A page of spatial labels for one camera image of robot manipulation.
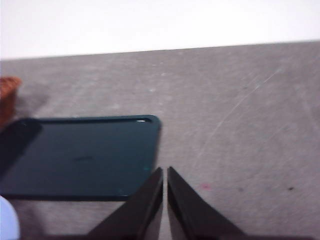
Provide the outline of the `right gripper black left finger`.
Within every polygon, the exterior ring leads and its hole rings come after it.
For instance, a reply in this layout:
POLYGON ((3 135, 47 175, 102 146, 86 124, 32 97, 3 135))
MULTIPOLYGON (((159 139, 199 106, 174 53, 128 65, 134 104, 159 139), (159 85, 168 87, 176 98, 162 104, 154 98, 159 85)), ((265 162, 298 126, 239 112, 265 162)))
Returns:
POLYGON ((163 169, 157 168, 122 206, 88 233, 90 240, 142 240, 163 202, 163 169))

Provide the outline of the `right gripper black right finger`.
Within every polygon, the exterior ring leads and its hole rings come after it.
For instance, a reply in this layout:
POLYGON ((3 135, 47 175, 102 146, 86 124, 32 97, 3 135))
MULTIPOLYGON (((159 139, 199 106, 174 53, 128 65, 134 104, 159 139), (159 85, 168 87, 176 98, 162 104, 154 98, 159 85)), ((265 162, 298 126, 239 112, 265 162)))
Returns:
POLYGON ((167 198, 189 240, 221 240, 248 235, 211 207, 171 166, 167 169, 167 198))

